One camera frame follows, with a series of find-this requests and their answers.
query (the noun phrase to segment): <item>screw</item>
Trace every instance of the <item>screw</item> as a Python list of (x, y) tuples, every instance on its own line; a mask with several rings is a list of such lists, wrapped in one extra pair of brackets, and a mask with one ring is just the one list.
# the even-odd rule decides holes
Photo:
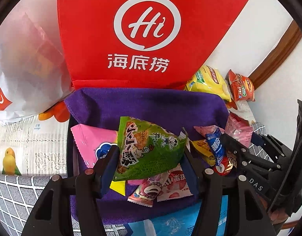
[(60, 179), (60, 175), (54, 175), (52, 176), (53, 181), (58, 181)]
[(94, 170), (91, 169), (91, 168), (86, 169), (86, 170), (84, 171), (84, 173), (85, 173), (86, 175), (91, 175), (91, 174), (93, 174), (93, 172), (94, 172)]
[(243, 181), (243, 182), (246, 181), (246, 179), (247, 179), (244, 175), (239, 175), (238, 178), (240, 181)]
[(212, 175), (214, 172), (212, 169), (205, 169), (204, 171), (207, 175)]

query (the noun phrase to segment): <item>green snack bag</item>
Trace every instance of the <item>green snack bag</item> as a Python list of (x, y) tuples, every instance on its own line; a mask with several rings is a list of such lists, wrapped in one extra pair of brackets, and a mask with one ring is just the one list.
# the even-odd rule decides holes
[(187, 137), (132, 117), (121, 117), (117, 145), (121, 151), (113, 181), (144, 179), (177, 166)]

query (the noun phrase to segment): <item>white plastic bag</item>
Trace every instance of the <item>white plastic bag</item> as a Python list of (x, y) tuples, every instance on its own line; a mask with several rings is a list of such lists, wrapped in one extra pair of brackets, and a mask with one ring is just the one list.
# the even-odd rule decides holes
[(63, 55), (27, 14), (0, 26), (0, 122), (44, 112), (72, 92)]

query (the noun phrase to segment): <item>purple towel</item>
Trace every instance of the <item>purple towel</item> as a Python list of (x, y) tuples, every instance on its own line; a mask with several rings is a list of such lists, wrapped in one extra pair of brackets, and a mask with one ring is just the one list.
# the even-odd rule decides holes
[[(121, 116), (132, 116), (160, 125), (179, 135), (185, 127), (191, 140), (202, 139), (193, 126), (217, 125), (225, 128), (228, 110), (217, 95), (184, 90), (84, 88), (70, 95), (65, 103), (73, 117), (83, 124), (118, 130)], [(85, 164), (79, 155), (80, 170)], [(162, 201), (152, 208), (127, 201), (137, 186), (126, 185), (126, 197), (109, 190), (98, 200), (103, 224), (123, 224), (162, 216), (194, 204), (196, 196)], [(76, 204), (72, 216), (78, 220)]]

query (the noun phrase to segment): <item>checkered fabric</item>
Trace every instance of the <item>checkered fabric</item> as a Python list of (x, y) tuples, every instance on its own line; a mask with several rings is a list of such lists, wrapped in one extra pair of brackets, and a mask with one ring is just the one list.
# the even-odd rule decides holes
[[(11, 236), (21, 235), (26, 220), (49, 179), (49, 176), (0, 174), (0, 221)], [(71, 220), (74, 236), (81, 236), (79, 222), (73, 218)], [(104, 227), (107, 236), (125, 236), (128, 233), (123, 224)]]
[[(252, 124), (254, 128), (254, 132), (259, 135), (265, 135), (266, 134), (266, 128), (263, 124), (260, 122), (255, 122)], [(254, 144), (251, 144), (249, 147), (249, 151), (251, 154), (261, 157), (263, 159), (269, 160), (269, 155), (263, 150), (262, 147), (256, 146)]]

